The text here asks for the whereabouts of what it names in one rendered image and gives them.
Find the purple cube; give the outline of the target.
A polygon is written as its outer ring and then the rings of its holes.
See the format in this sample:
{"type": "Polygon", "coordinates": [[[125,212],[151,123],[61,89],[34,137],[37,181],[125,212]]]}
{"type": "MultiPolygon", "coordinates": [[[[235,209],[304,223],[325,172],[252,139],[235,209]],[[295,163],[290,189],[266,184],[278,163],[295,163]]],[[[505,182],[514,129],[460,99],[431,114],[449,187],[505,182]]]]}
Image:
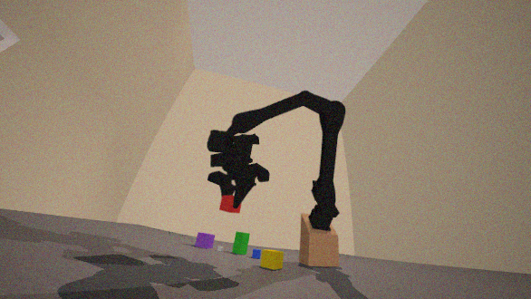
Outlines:
{"type": "Polygon", "coordinates": [[[195,245],[197,247],[206,248],[206,249],[212,248],[214,245],[214,242],[213,242],[214,238],[215,238],[215,235],[212,235],[209,233],[198,233],[197,241],[195,245]]]}

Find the red block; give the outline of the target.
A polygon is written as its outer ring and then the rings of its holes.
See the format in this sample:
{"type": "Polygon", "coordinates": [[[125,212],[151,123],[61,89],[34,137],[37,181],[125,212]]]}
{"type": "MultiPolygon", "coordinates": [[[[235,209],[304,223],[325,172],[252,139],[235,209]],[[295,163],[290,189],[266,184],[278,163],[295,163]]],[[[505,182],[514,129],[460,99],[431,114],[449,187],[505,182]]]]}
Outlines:
{"type": "Polygon", "coordinates": [[[241,204],[238,208],[233,208],[235,196],[222,196],[222,201],[220,205],[220,210],[228,211],[231,213],[240,213],[241,204]]]}

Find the blue block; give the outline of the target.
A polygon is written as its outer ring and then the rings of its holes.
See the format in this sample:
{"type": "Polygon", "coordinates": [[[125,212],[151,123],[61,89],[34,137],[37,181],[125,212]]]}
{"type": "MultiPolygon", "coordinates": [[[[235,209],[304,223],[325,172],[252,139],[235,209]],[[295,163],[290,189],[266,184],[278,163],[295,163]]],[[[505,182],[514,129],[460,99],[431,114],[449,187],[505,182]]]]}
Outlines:
{"type": "Polygon", "coordinates": [[[261,249],[253,249],[252,258],[260,259],[260,251],[261,251],[261,249]]]}

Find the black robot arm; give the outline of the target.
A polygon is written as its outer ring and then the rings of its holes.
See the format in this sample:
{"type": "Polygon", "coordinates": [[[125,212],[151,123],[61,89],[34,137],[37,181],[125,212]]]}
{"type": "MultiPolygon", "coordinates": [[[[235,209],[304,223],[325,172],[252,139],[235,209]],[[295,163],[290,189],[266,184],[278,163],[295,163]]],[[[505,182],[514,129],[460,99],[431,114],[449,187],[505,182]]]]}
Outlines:
{"type": "Polygon", "coordinates": [[[221,152],[210,155],[210,167],[224,169],[236,165],[236,168],[240,168],[240,155],[236,154],[235,149],[246,150],[251,155],[253,144],[259,144],[259,137],[255,133],[233,135],[246,133],[268,119],[302,106],[319,114],[323,134],[320,176],[317,181],[313,180],[312,189],[318,206],[315,205],[312,209],[309,216],[310,224],[313,229],[331,231],[330,224],[333,217],[340,214],[335,205],[333,184],[337,139],[345,118],[345,107],[340,101],[330,101],[309,91],[302,91],[263,109],[238,113],[227,131],[210,131],[208,151],[221,152]]]}

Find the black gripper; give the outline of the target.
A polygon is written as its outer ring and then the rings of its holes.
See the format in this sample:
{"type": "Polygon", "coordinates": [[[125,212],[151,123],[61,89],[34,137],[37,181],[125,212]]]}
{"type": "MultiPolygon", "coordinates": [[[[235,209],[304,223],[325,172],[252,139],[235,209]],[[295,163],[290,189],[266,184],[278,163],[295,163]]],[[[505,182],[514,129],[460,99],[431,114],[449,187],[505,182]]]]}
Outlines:
{"type": "Polygon", "coordinates": [[[238,208],[249,190],[256,186],[256,177],[259,182],[267,182],[270,174],[267,169],[257,163],[249,165],[253,160],[248,151],[244,149],[235,149],[235,151],[236,154],[240,155],[240,168],[236,168],[236,165],[225,167],[224,171],[227,172],[227,175],[220,171],[210,172],[208,181],[220,186],[221,197],[233,196],[236,191],[233,208],[238,208]],[[232,180],[234,180],[235,185],[232,184],[232,180]]]}

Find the green block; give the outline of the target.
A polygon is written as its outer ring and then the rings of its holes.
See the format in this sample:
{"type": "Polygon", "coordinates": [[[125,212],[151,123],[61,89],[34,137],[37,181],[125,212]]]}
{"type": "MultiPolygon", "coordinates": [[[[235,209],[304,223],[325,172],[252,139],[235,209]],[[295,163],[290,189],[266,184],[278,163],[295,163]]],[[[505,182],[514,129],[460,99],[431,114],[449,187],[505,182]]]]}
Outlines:
{"type": "Polygon", "coordinates": [[[234,242],[248,244],[249,236],[250,236],[250,233],[236,232],[234,242]]]}
{"type": "Polygon", "coordinates": [[[238,255],[246,255],[247,244],[234,242],[233,245],[234,247],[233,247],[232,253],[235,253],[238,255]]]}

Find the yellow cube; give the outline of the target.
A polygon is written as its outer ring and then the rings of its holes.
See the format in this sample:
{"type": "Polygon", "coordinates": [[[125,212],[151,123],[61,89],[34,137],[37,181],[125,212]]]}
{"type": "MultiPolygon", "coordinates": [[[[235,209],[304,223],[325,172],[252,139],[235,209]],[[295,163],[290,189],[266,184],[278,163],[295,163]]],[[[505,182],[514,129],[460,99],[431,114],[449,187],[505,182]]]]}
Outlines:
{"type": "Polygon", "coordinates": [[[262,249],[261,267],[267,267],[272,270],[281,269],[283,266],[283,253],[272,249],[262,249]]]}

